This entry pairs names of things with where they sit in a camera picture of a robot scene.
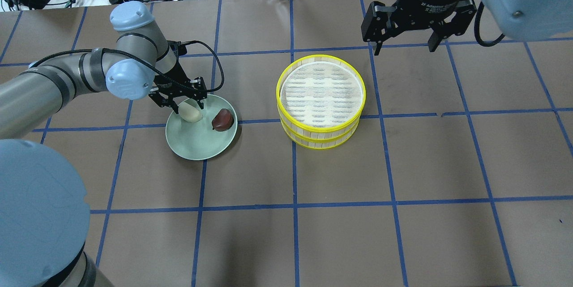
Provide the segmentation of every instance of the dark brown food item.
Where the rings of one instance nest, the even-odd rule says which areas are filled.
[[[225,130],[231,128],[234,122],[235,119],[233,118],[231,111],[227,109],[221,109],[215,116],[215,119],[211,121],[211,126],[213,126],[213,130],[216,130],[217,132],[224,132]]]

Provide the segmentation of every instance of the grid line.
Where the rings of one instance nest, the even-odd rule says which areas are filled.
[[[289,26],[291,35],[291,63],[295,61],[295,7],[293,0],[289,0]],[[300,266],[299,266],[299,190],[297,186],[296,173],[296,143],[292,145],[292,223],[293,223],[293,244],[295,255],[295,287],[300,287]]]
[[[539,71],[539,68],[537,67],[537,63],[535,62],[534,55],[531,53],[530,46],[528,46],[526,42],[524,42],[523,45],[526,47],[527,54],[530,57],[531,64],[534,67],[535,73],[539,79],[539,83],[541,83],[541,87],[543,87],[543,91],[545,92],[545,95],[547,97],[547,101],[551,105],[551,110],[553,111],[553,113],[555,113],[555,118],[557,119],[557,123],[559,124],[559,128],[561,128],[561,133],[563,134],[563,137],[565,138],[565,142],[567,143],[567,147],[569,148],[569,152],[571,153],[571,156],[573,157],[573,145],[571,144],[571,140],[569,139],[569,135],[567,135],[567,130],[565,130],[565,126],[564,126],[563,122],[561,121],[561,116],[559,116],[559,112],[555,108],[555,102],[553,102],[553,99],[551,98],[551,95],[549,93],[549,89],[547,89],[545,81],[543,81],[543,77],[541,75],[541,72]]]
[[[6,55],[6,51],[8,50],[8,46],[10,46],[10,41],[12,41],[12,37],[14,36],[14,32],[16,32],[16,27],[20,22],[20,18],[22,17],[22,11],[18,13],[18,17],[16,18],[16,22],[14,22],[14,26],[12,27],[12,32],[10,32],[10,36],[8,36],[8,40],[6,41],[6,45],[4,46],[4,50],[2,50],[2,54],[0,55],[0,63],[4,60],[4,55]]]
[[[494,197],[496,203],[514,203],[526,201],[573,201],[573,195],[546,195],[539,197]],[[356,202],[323,202],[323,203],[297,203],[297,208],[331,208],[331,207],[380,207],[392,206],[393,203],[399,206],[419,206],[419,205],[464,205],[475,203],[489,203],[488,197],[478,199],[443,199],[443,200],[404,200],[404,201],[356,201]],[[244,211],[244,210],[274,210],[291,209],[294,204],[279,205],[237,205],[237,206],[211,206],[202,207],[203,212],[218,211]],[[172,208],[134,208],[134,209],[112,209],[110,214],[138,214],[138,213],[169,213],[169,212],[198,212],[199,207],[172,207]],[[90,210],[91,214],[105,214],[107,210]]]
[[[538,41],[530,41],[533,42],[562,42],[562,41],[571,41],[573,38],[554,38],[554,39],[545,39],[545,40],[538,40]],[[512,42],[504,42],[501,43],[518,43],[517,41]],[[450,46],[460,46],[460,45],[467,45],[467,44],[477,44],[477,42],[450,42]],[[399,48],[399,47],[424,47],[428,46],[425,43],[412,43],[412,44],[386,44],[383,45],[382,48]],[[349,46],[349,47],[325,47],[325,48],[295,48],[293,51],[297,52],[320,52],[320,51],[343,51],[343,50],[366,50],[368,46]],[[229,56],[229,55],[252,55],[252,54],[274,54],[274,53],[289,53],[291,52],[290,49],[284,50],[268,50],[268,51],[244,51],[244,52],[217,52],[218,56]],[[180,58],[194,58],[198,56],[213,56],[211,53],[201,53],[201,54],[185,54],[180,55]],[[13,67],[13,66],[24,66],[30,65],[30,62],[21,62],[21,63],[0,63],[0,67]]]
[[[462,103],[464,105],[464,110],[466,112],[467,123],[469,124],[469,129],[471,132],[471,138],[472,138],[473,144],[475,146],[475,152],[477,153],[477,159],[479,161],[479,168],[481,168],[481,173],[483,175],[483,183],[485,183],[485,189],[487,191],[487,197],[489,197],[489,203],[490,203],[491,208],[492,208],[493,219],[494,219],[495,224],[496,224],[497,234],[499,236],[499,240],[500,240],[500,244],[501,244],[501,250],[504,254],[505,264],[507,265],[509,278],[511,279],[512,285],[517,286],[515,274],[513,272],[513,266],[511,264],[511,259],[509,258],[509,252],[507,250],[507,245],[505,244],[505,238],[504,238],[503,230],[501,228],[501,222],[500,222],[499,216],[497,214],[497,207],[495,204],[495,200],[493,199],[492,188],[489,185],[489,178],[487,177],[487,171],[485,169],[485,164],[483,163],[483,156],[481,155],[481,149],[479,148],[479,142],[477,140],[477,135],[475,134],[475,128],[473,126],[473,121],[471,120],[471,115],[469,114],[469,109],[467,107],[467,101],[466,101],[466,98],[464,95],[464,89],[463,89],[462,84],[461,84],[460,75],[458,74],[456,62],[454,61],[454,56],[452,54],[452,49],[450,48],[450,44],[449,44],[448,40],[446,40],[445,45],[446,45],[446,50],[448,51],[448,57],[450,58],[450,63],[452,64],[452,70],[453,70],[454,76],[456,78],[456,83],[457,83],[458,89],[460,91],[460,96],[462,99]]]
[[[217,23],[215,25],[215,41],[213,51],[217,53],[219,47],[219,28],[221,26],[221,9],[222,1],[219,0],[217,5]],[[217,60],[213,56],[213,68],[211,70],[211,89],[215,87],[215,71],[217,69]],[[203,222],[203,201],[205,200],[205,184],[207,179],[207,160],[203,160],[203,171],[201,173],[201,189],[199,191],[199,210],[197,213],[197,225],[195,227],[195,246],[193,250],[193,265],[191,274],[191,286],[195,287],[197,284],[197,267],[199,262],[199,244],[201,238],[201,224]]]
[[[544,88],[544,91],[546,92],[546,96],[548,97],[548,100],[550,101],[551,104],[551,109],[526,109],[526,110],[491,110],[491,111],[469,111],[469,109],[467,109],[467,103],[465,101],[465,97],[463,95],[463,90],[461,87],[461,83],[459,80],[459,77],[457,75],[457,71],[456,71],[456,67],[455,67],[455,62],[453,60],[453,56],[451,54],[451,50],[450,50],[450,46],[458,46],[458,45],[468,45],[468,44],[477,44],[476,42],[448,42],[446,41],[446,48],[448,49],[448,53],[450,56],[450,61],[452,63],[452,67],[454,69],[454,75],[456,76],[456,81],[458,82],[458,87],[460,89],[460,95],[462,97],[462,100],[464,102],[464,110],[465,111],[454,111],[454,112],[450,112],[450,113],[444,113],[442,114],[442,116],[467,116],[468,122],[470,124],[470,129],[472,131],[472,137],[474,139],[475,142],[475,148],[476,148],[476,152],[478,153],[479,159],[480,159],[480,166],[482,167],[482,171],[483,171],[483,176],[484,176],[484,181],[486,183],[486,187],[488,190],[488,195],[489,197],[486,199],[451,199],[451,200],[422,200],[422,201],[397,201],[395,198],[395,192],[393,190],[393,180],[391,177],[391,166],[390,166],[390,162],[389,162],[389,152],[388,152],[388,146],[387,146],[387,141],[385,138],[385,127],[384,127],[384,119],[385,118],[403,118],[403,117],[436,117],[438,116],[436,113],[413,113],[413,114],[388,114],[388,115],[384,115],[381,109],[381,102],[380,102],[380,97],[379,97],[379,90],[378,90],[378,82],[376,79],[376,71],[375,71],[375,66],[374,66],[374,57],[372,54],[372,47],[371,46],[356,46],[356,47],[332,47],[332,48],[301,48],[301,49],[295,49],[294,46],[294,26],[293,26],[293,2],[292,0],[289,1],[290,3],[290,19],[291,19],[291,48],[289,50],[274,50],[274,51],[248,51],[248,52],[225,52],[225,53],[217,53],[217,42],[218,42],[218,34],[219,34],[219,24],[220,24],[220,18],[221,18],[221,0],[219,0],[219,5],[218,5],[218,13],[217,13],[217,28],[216,28],[216,32],[215,32],[215,46],[214,46],[214,50],[215,53],[217,53],[217,55],[219,56],[225,56],[225,55],[251,55],[251,54],[271,54],[271,53],[290,53],[291,54],[291,62],[293,62],[294,59],[294,53],[295,52],[316,52],[316,51],[336,51],[336,50],[369,50],[369,54],[370,54],[370,63],[371,63],[371,68],[372,68],[372,75],[374,77],[374,89],[375,89],[375,94],[376,94],[376,103],[378,105],[378,115],[368,115],[368,116],[362,116],[362,119],[370,119],[370,118],[379,118],[380,120],[380,124],[381,124],[381,134],[383,137],[383,144],[384,144],[384,149],[385,149],[385,159],[386,159],[386,163],[387,163],[387,172],[389,174],[389,185],[390,185],[390,191],[391,191],[391,201],[364,201],[364,202],[342,202],[342,203],[297,203],[297,183],[296,183],[296,144],[294,142],[292,142],[292,153],[293,153],[293,203],[291,204],[283,204],[283,205],[252,205],[252,206],[218,206],[218,207],[203,207],[203,199],[204,199],[204,190],[205,190],[205,181],[206,181],[206,170],[207,170],[207,161],[203,161],[203,173],[202,173],[202,180],[201,180],[201,191],[199,193],[200,198],[199,198],[199,207],[180,207],[180,208],[146,208],[146,209],[116,209],[113,210],[111,209],[111,205],[112,205],[112,200],[113,200],[113,194],[115,191],[115,185],[116,185],[116,181],[117,181],[117,173],[119,172],[119,167],[120,167],[120,163],[121,163],[121,155],[123,154],[123,147],[124,147],[124,143],[125,143],[125,138],[127,136],[127,131],[130,128],[151,128],[151,127],[164,127],[165,124],[129,124],[129,116],[131,114],[131,108],[132,108],[132,104],[133,102],[130,101],[129,102],[129,107],[128,107],[128,111],[127,111],[127,115],[126,115],[126,120],[125,120],[125,125],[124,126],[111,126],[111,127],[94,127],[94,128],[49,128],[49,124],[51,122],[51,118],[49,118],[47,120],[47,123],[45,125],[44,128],[42,129],[35,129],[33,130],[33,132],[43,132],[43,137],[41,142],[43,143],[43,141],[45,140],[45,136],[47,135],[47,132],[65,132],[65,131],[77,131],[77,132],[81,132],[81,131],[94,131],[94,130],[112,130],[112,129],[122,129],[123,130],[123,137],[121,140],[121,144],[120,144],[120,148],[119,148],[119,152],[118,152],[118,156],[117,156],[117,161],[116,161],[116,168],[115,168],[115,172],[113,175],[113,181],[112,181],[112,187],[110,190],[110,195],[109,195],[109,199],[108,199],[108,206],[106,210],[91,210],[92,214],[105,214],[106,215],[106,219],[104,220],[104,227],[102,230],[102,237],[100,238],[100,245],[98,248],[98,257],[96,258],[96,264],[99,265],[100,262],[100,258],[101,258],[101,254],[102,254],[102,249],[103,249],[103,245],[104,245],[104,240],[105,240],[105,236],[106,236],[106,229],[107,229],[107,225],[108,225],[108,219],[109,219],[109,215],[110,214],[138,214],[138,213],[151,213],[151,212],[198,212],[198,225],[196,227],[196,236],[195,236],[195,250],[194,250],[194,262],[193,262],[193,269],[192,269],[192,286],[195,287],[195,279],[196,279],[196,273],[197,273],[197,261],[198,261],[198,251],[199,251],[199,237],[200,237],[200,233],[201,233],[201,219],[202,219],[202,212],[211,212],[211,211],[230,211],[230,210],[265,210],[265,209],[281,209],[281,208],[292,208],[293,209],[293,226],[294,226],[294,234],[295,234],[295,284],[297,285],[297,287],[299,286],[299,249],[298,249],[298,219],[297,219],[297,209],[298,208],[319,208],[319,207],[368,207],[368,206],[392,206],[393,207],[393,214],[394,214],[394,220],[395,220],[395,226],[396,226],[396,231],[397,231],[397,240],[398,240],[398,248],[399,248],[399,254],[401,257],[401,267],[402,267],[402,275],[403,275],[403,280],[404,280],[404,285],[407,286],[407,275],[406,275],[406,267],[405,267],[405,261],[404,261],[404,256],[403,256],[403,249],[402,249],[402,240],[401,240],[401,234],[400,234],[400,228],[399,228],[399,217],[398,217],[398,210],[397,210],[397,206],[402,206],[402,205],[447,205],[447,204],[465,204],[465,203],[490,203],[492,206],[492,211],[494,213],[494,218],[496,220],[496,226],[498,228],[498,232],[500,234],[500,241],[502,243],[502,248],[504,249],[504,256],[508,265],[508,270],[510,271],[510,277],[512,279],[512,283],[514,285],[516,285],[515,282],[515,278],[513,275],[513,271],[511,268],[511,264],[509,261],[509,255],[507,253],[507,248],[505,246],[505,242],[504,242],[504,238],[503,238],[503,232],[501,231],[501,224],[499,223],[499,218],[497,216],[497,211],[495,208],[495,202],[517,202],[517,201],[554,201],[554,200],[573,200],[573,195],[560,195],[560,196],[544,196],[544,197],[493,197],[493,194],[491,192],[491,188],[489,187],[489,181],[487,179],[487,174],[485,173],[485,166],[483,165],[483,159],[481,159],[481,152],[479,150],[479,144],[477,142],[477,136],[475,136],[475,130],[473,128],[473,124],[471,122],[471,116],[472,115],[478,115],[478,114],[503,114],[503,113],[544,113],[544,112],[554,112],[557,118],[557,122],[559,123],[560,127],[561,127],[561,131],[563,132],[563,135],[565,137],[565,140],[567,141],[567,144],[569,146],[569,150],[571,150],[571,154],[573,155],[573,147],[571,146],[571,141],[569,140],[569,137],[567,136],[567,132],[564,129],[563,123],[560,120],[559,114],[557,113],[558,111],[573,111],[573,108],[571,107],[565,107],[565,108],[556,108],[555,105],[553,104],[553,101],[551,99],[551,96],[543,82],[543,79],[538,71],[538,67],[535,63],[535,60],[530,52],[530,49],[527,45],[527,43],[524,43],[528,54],[530,55],[530,60],[532,62],[532,64],[534,65],[534,68],[536,70],[536,73],[538,75],[538,78],[540,80],[540,82],[542,83],[542,86]],[[360,3],[362,5],[362,11],[363,14],[365,14],[365,10],[364,10],[364,1],[360,0]],[[151,3],[150,6],[150,12],[152,12],[153,10],[153,6],[154,4]],[[80,34],[80,30],[82,28],[82,24],[84,22],[84,18],[86,17],[86,12],[87,12],[87,8],[84,9],[84,13],[82,16],[82,19],[80,21],[80,26],[78,28],[77,34],[76,34],[76,38],[74,40],[73,43],[73,47],[72,49],[76,46],[77,40],[78,40],[78,36]],[[2,55],[0,56],[0,63],[2,62],[2,59],[4,58],[4,55],[6,54],[6,51],[8,49],[10,40],[12,40],[12,36],[14,34],[14,32],[16,31],[16,27],[20,21],[20,17],[22,15],[22,12],[19,13],[18,18],[16,20],[16,23],[14,24],[14,27],[12,29],[12,32],[9,36],[9,39],[6,43],[6,46],[4,47],[4,50],[2,52]],[[573,38],[555,38],[555,39],[546,39],[546,40],[540,40],[539,42],[558,42],[558,41],[569,41],[569,40],[573,40]],[[518,43],[518,41],[514,41],[514,40],[504,40],[502,41],[502,43]],[[421,47],[421,46],[426,46],[426,44],[391,44],[391,45],[385,45],[383,46],[383,48],[392,48],[392,47]],[[181,57],[193,57],[193,56],[211,56],[211,54],[191,54],[191,55],[183,55]],[[8,67],[8,66],[24,66],[24,65],[28,65],[29,63],[9,63],[9,64],[0,64],[0,67]],[[214,81],[215,81],[215,70],[216,70],[216,66],[215,66],[215,59],[213,58],[213,70],[212,72],[212,79],[211,79],[211,85],[213,87],[214,85]],[[266,120],[239,120],[238,124],[255,124],[255,123],[264,123],[264,122],[279,122],[279,119],[266,119]]]
[[[99,267],[100,261],[102,260],[102,251],[104,248],[104,243],[106,242],[106,232],[109,223],[109,215],[111,211],[111,205],[113,203],[113,195],[115,194],[115,185],[117,184],[117,175],[119,174],[119,167],[121,165],[121,157],[123,156],[123,147],[125,146],[125,139],[127,138],[127,125],[129,124],[129,117],[131,116],[131,108],[133,107],[133,100],[129,101],[129,106],[127,106],[127,113],[125,114],[125,128],[123,129],[123,135],[121,136],[121,144],[117,152],[117,160],[115,163],[115,169],[113,170],[113,179],[111,183],[111,189],[109,190],[108,205],[106,208],[106,217],[104,219],[104,226],[102,228],[102,236],[100,237],[100,244],[98,246],[98,255],[96,256],[96,266]]]
[[[543,109],[523,109],[523,110],[482,110],[482,111],[453,111],[443,113],[440,116],[465,116],[470,115],[484,115],[484,114],[520,114],[520,113],[550,113],[553,111],[573,111],[573,108],[543,108]],[[363,115],[360,119],[376,119],[379,115]],[[436,113],[410,113],[410,114],[382,114],[382,118],[413,118],[413,117],[438,117]],[[265,124],[272,122],[280,122],[280,119],[252,119],[252,120],[239,120],[238,124]],[[166,124],[129,124],[128,126],[104,126],[104,127],[69,127],[69,128],[48,128],[47,132],[95,132],[100,130],[119,130],[124,128],[161,128]],[[44,132],[44,128],[33,129],[34,133]]]
[[[203,160],[201,171],[201,189],[199,191],[199,207],[197,208],[197,226],[195,227],[195,244],[193,248],[193,265],[191,272],[191,286],[197,284],[197,266],[199,261],[199,239],[201,237],[201,223],[203,222],[203,201],[205,200],[205,181],[207,178],[207,160]]]
[[[364,0],[360,0],[360,7],[362,8],[362,16],[366,16],[366,7],[364,6]],[[388,174],[388,184],[390,191],[390,199],[392,201],[392,213],[394,219],[394,226],[396,230],[396,240],[398,245],[398,255],[400,258],[400,267],[402,269],[402,281],[405,287],[408,287],[408,275],[406,270],[406,260],[404,257],[404,248],[402,244],[402,234],[400,230],[400,218],[398,215],[398,205],[396,203],[396,193],[393,187],[392,178],[392,168],[390,164],[390,156],[388,151],[388,141],[386,137],[385,124],[383,118],[383,110],[380,101],[380,93],[378,89],[378,78],[376,77],[376,66],[374,65],[374,54],[372,52],[372,46],[368,46],[368,53],[370,54],[370,68],[372,69],[372,80],[374,82],[374,92],[376,95],[376,105],[378,106],[378,120],[380,120],[380,129],[382,135],[382,145],[384,146],[384,158],[386,162],[386,172]]]

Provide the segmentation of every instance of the green plate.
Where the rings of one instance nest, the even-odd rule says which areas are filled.
[[[199,109],[193,99],[186,101]],[[175,154],[188,160],[206,160],[219,155],[227,148],[237,133],[237,113],[231,104],[213,94],[207,95],[203,101],[205,108],[199,109],[203,118],[198,122],[186,122],[178,114],[172,112],[165,127],[167,144]],[[221,109],[228,109],[233,114],[235,122],[233,126],[224,132],[217,132],[211,126],[211,120]]]

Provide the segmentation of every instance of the white egg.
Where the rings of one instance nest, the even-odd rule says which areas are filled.
[[[187,122],[198,122],[203,118],[201,111],[187,102],[182,102],[179,105],[180,117]]]

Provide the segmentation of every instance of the yellow rim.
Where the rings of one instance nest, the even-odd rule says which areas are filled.
[[[342,134],[332,137],[332,138],[325,138],[325,139],[317,139],[317,138],[308,138],[307,136],[303,136],[301,134],[299,134],[298,132],[295,132],[293,130],[293,128],[289,127],[288,124],[285,124],[284,120],[281,119],[281,124],[283,124],[291,133],[293,133],[295,136],[297,136],[298,138],[300,138],[301,140],[306,140],[309,142],[315,142],[317,144],[324,144],[327,142],[332,142],[332,141],[336,141],[340,138],[342,138],[344,135],[348,134],[349,132],[351,132],[354,128],[356,128],[356,126],[358,126],[358,122],[356,122],[356,124],[352,127],[350,127],[348,130],[346,130],[345,132],[343,132]]]
[[[356,77],[358,78],[358,81],[360,81],[360,87],[362,87],[362,103],[360,104],[360,109],[358,109],[358,112],[356,112],[356,114],[354,115],[354,117],[350,118],[347,122],[344,122],[343,124],[339,124],[338,126],[335,127],[328,127],[328,128],[318,128],[318,127],[312,127],[312,126],[308,126],[307,124],[303,124],[302,122],[299,122],[298,120],[294,119],[285,109],[285,107],[282,105],[281,102],[281,96],[280,96],[280,89],[282,86],[282,82],[284,81],[284,79],[288,76],[288,73],[292,72],[290,71],[291,68],[301,62],[302,60],[305,59],[310,59],[310,58],[331,58],[334,60],[338,60],[342,63],[344,63],[347,67],[349,67],[350,69],[352,69],[352,71],[354,71],[354,73],[356,73]],[[278,109],[282,112],[282,114],[284,114],[284,116],[286,117],[286,119],[288,119],[290,122],[292,122],[293,124],[295,124],[297,127],[299,128],[303,128],[304,130],[308,130],[309,132],[316,132],[316,133],[329,133],[329,132],[336,132],[336,130],[340,130],[342,128],[345,128],[346,126],[348,126],[349,124],[352,124],[352,122],[354,122],[354,120],[356,120],[356,118],[360,117],[360,114],[362,113],[362,109],[364,109],[364,105],[366,104],[366,87],[364,85],[364,80],[362,80],[362,77],[360,76],[360,73],[358,73],[358,71],[350,64],[348,64],[348,62],[340,59],[340,58],[336,58],[335,56],[332,55],[327,55],[327,54],[314,54],[314,55],[308,55],[305,56],[304,58],[300,58],[296,61],[294,61],[293,63],[291,63],[288,67],[286,67],[286,69],[284,69],[284,71],[282,72],[281,76],[278,79],[278,83],[277,83],[277,91],[276,91],[276,96],[277,96],[277,105],[278,105]]]
[[[309,150],[330,150],[331,148],[335,148],[335,147],[341,146],[342,144],[344,144],[345,142],[347,142],[347,141],[352,137],[352,135],[354,134],[354,133],[350,134],[350,136],[348,136],[348,138],[346,138],[344,141],[342,141],[342,142],[340,142],[340,143],[338,143],[338,144],[336,144],[336,145],[334,145],[334,146],[324,147],[324,148],[316,148],[316,147],[310,147],[310,146],[306,146],[305,144],[299,143],[297,140],[295,140],[295,139],[286,131],[285,124],[283,124],[282,121],[281,121],[281,124],[282,124],[283,129],[285,130],[285,134],[286,134],[293,142],[295,142],[295,144],[297,144],[297,145],[299,145],[299,146],[302,146],[302,147],[305,147],[305,148],[309,148]],[[353,127],[352,129],[353,129],[354,131],[356,131],[356,128],[357,128],[357,127],[358,127],[358,124],[356,124],[356,127]]]

